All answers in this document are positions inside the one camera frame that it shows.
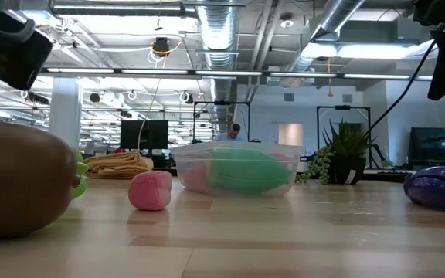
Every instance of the pillar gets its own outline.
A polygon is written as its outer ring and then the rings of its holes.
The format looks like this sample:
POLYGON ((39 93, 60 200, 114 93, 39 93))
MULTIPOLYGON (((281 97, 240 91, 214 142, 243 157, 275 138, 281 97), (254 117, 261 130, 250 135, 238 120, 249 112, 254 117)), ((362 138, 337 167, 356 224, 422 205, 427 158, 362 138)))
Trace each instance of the pillar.
POLYGON ((49 116, 49 132, 70 147, 80 143, 80 117, 83 92, 76 78, 54 78, 49 116))

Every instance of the metal frame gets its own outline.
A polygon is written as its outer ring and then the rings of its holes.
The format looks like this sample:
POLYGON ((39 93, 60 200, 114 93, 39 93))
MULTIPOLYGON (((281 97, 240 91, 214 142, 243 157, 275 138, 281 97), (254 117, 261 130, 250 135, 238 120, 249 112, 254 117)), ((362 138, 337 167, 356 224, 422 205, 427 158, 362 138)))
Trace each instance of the metal frame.
MULTIPOLYGON (((337 106, 317 106, 317 149, 321 148, 321 136, 320 136, 320 112, 321 109, 334 109, 334 110, 351 110, 354 109, 357 112, 359 112, 368 123, 368 129, 370 130, 370 127, 372 126, 372 118, 370 115, 370 107, 351 107, 349 105, 337 105, 337 106), (362 112, 359 111, 359 109, 363 109, 367 111, 367 116, 365 116, 362 112)), ((372 143, 372 133, 369 132, 369 142, 372 143)), ((369 167, 372 167, 372 146, 369 146, 369 167)))
POLYGON ((194 101, 193 102, 193 136, 192 136, 193 140, 195 140, 195 129, 196 129, 195 122, 197 120, 195 115, 198 113, 197 112, 197 105, 199 105, 199 104, 205 104, 205 107, 208 104, 224 105, 224 106, 233 105, 233 104, 245 104, 248 107, 248 114, 247 114, 248 130, 246 131, 246 139, 247 139, 247 141, 250 142, 250 102, 246 102, 246 101, 223 101, 223 100, 220 100, 220 101, 194 101))

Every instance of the black plant pot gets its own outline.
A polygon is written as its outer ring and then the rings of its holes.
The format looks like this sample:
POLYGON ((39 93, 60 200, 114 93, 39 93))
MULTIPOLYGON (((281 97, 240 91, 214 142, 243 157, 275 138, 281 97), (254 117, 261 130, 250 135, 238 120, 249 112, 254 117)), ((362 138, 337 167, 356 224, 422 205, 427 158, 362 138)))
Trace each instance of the black plant pot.
POLYGON ((329 183, 343 185, 356 184, 365 170, 365 158, 332 157, 329 167, 329 183))

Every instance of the yellow towel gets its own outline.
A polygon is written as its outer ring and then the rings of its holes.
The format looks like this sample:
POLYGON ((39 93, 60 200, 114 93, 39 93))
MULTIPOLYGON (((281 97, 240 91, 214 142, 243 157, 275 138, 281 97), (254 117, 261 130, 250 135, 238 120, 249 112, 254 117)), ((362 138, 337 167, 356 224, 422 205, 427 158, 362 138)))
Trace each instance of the yellow towel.
POLYGON ((135 152, 91 157, 83 163, 89 166, 89 178, 129 179, 154 167, 151 159, 143 158, 135 152))

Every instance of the potted plant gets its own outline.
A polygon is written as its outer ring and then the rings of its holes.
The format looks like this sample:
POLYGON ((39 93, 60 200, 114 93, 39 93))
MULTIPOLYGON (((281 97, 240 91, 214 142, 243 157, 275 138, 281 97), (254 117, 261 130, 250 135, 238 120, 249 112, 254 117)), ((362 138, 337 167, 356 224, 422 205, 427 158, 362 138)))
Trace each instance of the potted plant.
POLYGON ((337 132, 332 123, 331 133, 324 133, 326 146, 317 151, 308 170, 297 176, 297 183, 305 183, 309 178, 320 178, 323 184, 335 183, 353 185, 360 180, 365 170, 365 152, 369 148, 369 137, 362 131, 341 122, 337 132))

